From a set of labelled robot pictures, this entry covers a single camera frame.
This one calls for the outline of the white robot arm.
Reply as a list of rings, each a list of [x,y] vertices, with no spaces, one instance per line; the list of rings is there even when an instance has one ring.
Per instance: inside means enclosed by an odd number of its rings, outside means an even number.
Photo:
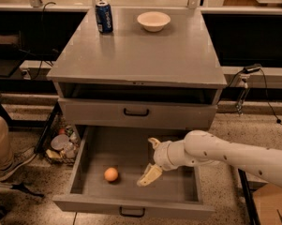
[[[176,142],[156,138],[148,142],[153,146],[155,163],[148,164],[137,182],[139,187],[152,184],[165,171],[221,161],[282,188],[282,150],[228,142],[201,130],[190,131]]]

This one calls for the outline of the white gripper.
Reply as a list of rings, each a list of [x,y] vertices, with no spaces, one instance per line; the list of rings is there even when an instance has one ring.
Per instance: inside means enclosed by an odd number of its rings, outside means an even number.
[[[149,163],[147,165],[143,175],[137,181],[139,187],[146,187],[155,182],[161,176],[162,170],[176,170],[186,164],[184,142],[160,142],[156,138],[149,138],[148,142],[155,150],[153,159],[156,164]]]

